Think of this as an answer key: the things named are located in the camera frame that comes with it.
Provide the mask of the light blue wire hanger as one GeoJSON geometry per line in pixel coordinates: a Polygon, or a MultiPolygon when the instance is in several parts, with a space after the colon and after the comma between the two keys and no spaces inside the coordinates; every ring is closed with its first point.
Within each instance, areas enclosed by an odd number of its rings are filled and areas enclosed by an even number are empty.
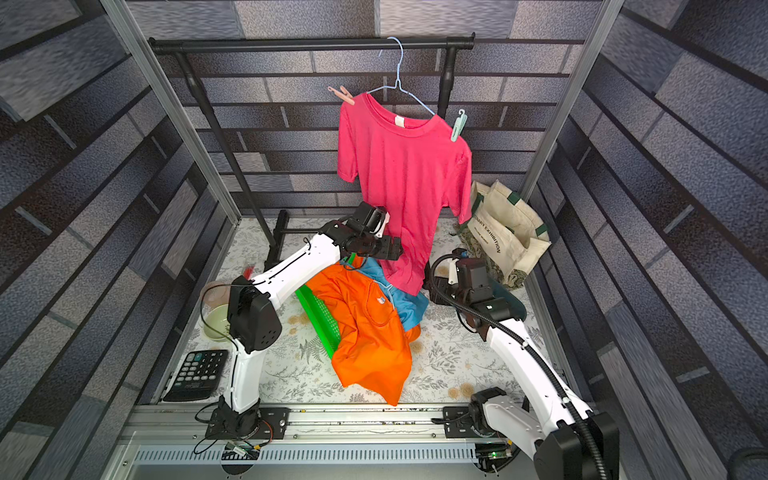
{"type": "Polygon", "coordinates": [[[404,95],[407,95],[407,96],[411,97],[422,108],[424,108],[427,112],[429,112],[432,117],[434,117],[436,115],[435,111],[433,111],[424,102],[422,102],[415,94],[413,94],[412,92],[410,92],[410,91],[408,91],[408,90],[403,88],[402,77],[401,77],[401,67],[402,67],[402,64],[404,62],[404,57],[405,57],[404,51],[405,51],[405,48],[404,48],[403,43],[401,42],[401,40],[398,39],[395,36],[389,36],[388,40],[394,41],[397,44],[397,46],[399,48],[399,51],[400,51],[400,58],[398,60],[398,63],[396,65],[396,70],[395,70],[395,81],[394,81],[394,84],[393,85],[383,84],[380,87],[377,87],[377,88],[374,88],[374,89],[368,91],[368,94],[369,95],[373,95],[376,92],[389,91],[389,90],[398,91],[398,92],[400,92],[400,93],[402,93],[404,95]]]}

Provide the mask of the mint green clothespin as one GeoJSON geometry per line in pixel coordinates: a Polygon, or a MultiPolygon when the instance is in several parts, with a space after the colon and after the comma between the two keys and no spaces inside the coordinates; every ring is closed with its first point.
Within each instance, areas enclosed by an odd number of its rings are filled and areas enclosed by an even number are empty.
{"type": "Polygon", "coordinates": [[[451,133],[452,142],[456,142],[459,139],[467,123],[467,120],[468,120],[468,116],[466,114],[466,111],[464,109],[460,109],[452,128],[452,133],[451,133]]]}

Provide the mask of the pink t-shirt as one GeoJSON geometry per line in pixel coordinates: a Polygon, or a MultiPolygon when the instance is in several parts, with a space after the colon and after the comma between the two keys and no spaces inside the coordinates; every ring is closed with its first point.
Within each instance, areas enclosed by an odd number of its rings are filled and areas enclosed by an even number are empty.
{"type": "Polygon", "coordinates": [[[471,217],[472,152],[452,138],[441,117],[401,117],[362,93],[340,108],[337,173],[357,182],[365,202],[390,216],[385,233],[401,239],[396,261],[382,260],[387,281],[416,295],[422,289],[437,222],[448,208],[460,221],[471,217]]]}

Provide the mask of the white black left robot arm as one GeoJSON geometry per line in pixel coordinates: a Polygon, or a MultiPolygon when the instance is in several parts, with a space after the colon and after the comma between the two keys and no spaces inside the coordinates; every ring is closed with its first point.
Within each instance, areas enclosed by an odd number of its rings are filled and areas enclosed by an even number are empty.
{"type": "Polygon", "coordinates": [[[282,332],[277,310],[316,274],[352,254],[399,259],[401,240],[384,233],[388,221],[385,208],[362,202],[351,215],[320,227],[286,260],[252,279],[240,276],[229,284],[232,375],[207,421],[207,438],[244,441],[258,432],[263,425],[258,404],[264,356],[282,332]]]}

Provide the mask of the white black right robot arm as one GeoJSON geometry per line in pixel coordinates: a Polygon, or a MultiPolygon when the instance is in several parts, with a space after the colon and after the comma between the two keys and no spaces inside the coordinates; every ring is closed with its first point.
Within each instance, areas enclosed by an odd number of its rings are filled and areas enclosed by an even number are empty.
{"type": "Polygon", "coordinates": [[[520,316],[519,301],[494,286],[483,260],[463,249],[443,255],[451,277],[427,275],[433,299],[453,307],[507,366],[524,393],[517,405],[498,388],[472,397],[469,416],[481,436],[498,434],[532,460],[541,479],[617,479],[620,433],[607,413],[596,413],[542,356],[520,316]]]}

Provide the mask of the dusty pink clothespin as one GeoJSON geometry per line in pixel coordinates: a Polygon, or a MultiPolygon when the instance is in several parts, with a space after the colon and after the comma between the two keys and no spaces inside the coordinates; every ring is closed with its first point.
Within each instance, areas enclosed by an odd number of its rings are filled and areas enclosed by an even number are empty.
{"type": "Polygon", "coordinates": [[[341,85],[339,88],[328,86],[327,90],[332,94],[334,94],[338,99],[342,100],[343,102],[349,105],[355,104],[355,99],[353,95],[343,85],[341,85]]]}

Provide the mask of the orange t-shirt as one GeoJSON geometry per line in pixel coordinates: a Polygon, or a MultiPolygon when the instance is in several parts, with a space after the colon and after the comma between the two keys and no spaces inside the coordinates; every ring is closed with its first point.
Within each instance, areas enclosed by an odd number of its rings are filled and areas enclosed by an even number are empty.
{"type": "Polygon", "coordinates": [[[331,365],[341,385],[359,385],[397,405],[411,373],[410,344],[419,334],[404,330],[380,286],[356,270],[335,264],[307,286],[337,321],[341,339],[331,365]]]}

